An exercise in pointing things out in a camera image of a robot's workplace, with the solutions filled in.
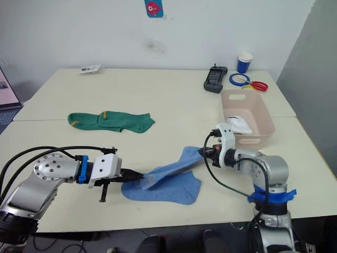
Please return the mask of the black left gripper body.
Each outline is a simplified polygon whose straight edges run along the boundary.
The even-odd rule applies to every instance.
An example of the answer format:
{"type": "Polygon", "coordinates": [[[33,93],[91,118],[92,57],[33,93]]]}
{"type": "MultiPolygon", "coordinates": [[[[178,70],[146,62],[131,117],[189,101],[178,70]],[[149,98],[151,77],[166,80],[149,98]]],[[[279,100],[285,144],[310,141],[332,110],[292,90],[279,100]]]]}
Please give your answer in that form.
{"type": "Polygon", "coordinates": [[[124,168],[121,169],[121,174],[119,176],[115,176],[113,178],[94,179],[94,186],[102,187],[100,202],[106,202],[107,190],[110,183],[112,182],[124,183],[126,181],[127,181],[127,169],[124,168]]]}

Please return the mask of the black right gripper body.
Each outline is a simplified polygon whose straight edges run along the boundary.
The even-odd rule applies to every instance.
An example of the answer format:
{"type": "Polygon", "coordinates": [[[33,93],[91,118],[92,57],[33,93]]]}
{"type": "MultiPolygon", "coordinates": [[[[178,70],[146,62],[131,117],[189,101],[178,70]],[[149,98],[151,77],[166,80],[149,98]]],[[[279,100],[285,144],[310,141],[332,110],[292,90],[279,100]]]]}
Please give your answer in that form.
{"type": "Polygon", "coordinates": [[[209,153],[211,153],[210,160],[212,161],[212,166],[219,167],[220,166],[220,153],[222,150],[221,144],[215,144],[211,148],[207,147],[209,153]]]}

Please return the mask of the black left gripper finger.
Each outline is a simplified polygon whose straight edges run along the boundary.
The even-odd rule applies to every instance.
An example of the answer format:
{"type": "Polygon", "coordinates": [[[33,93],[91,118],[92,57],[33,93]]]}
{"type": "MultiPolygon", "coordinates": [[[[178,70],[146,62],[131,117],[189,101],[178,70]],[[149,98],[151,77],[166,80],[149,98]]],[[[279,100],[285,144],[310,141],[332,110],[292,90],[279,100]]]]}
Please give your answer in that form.
{"type": "Polygon", "coordinates": [[[143,178],[144,175],[131,169],[123,169],[123,177],[125,178],[143,178]]]}
{"type": "Polygon", "coordinates": [[[113,182],[118,182],[118,183],[129,183],[129,182],[135,182],[135,181],[139,181],[142,178],[123,178],[123,177],[117,177],[117,178],[113,178],[112,181],[113,182]]]}

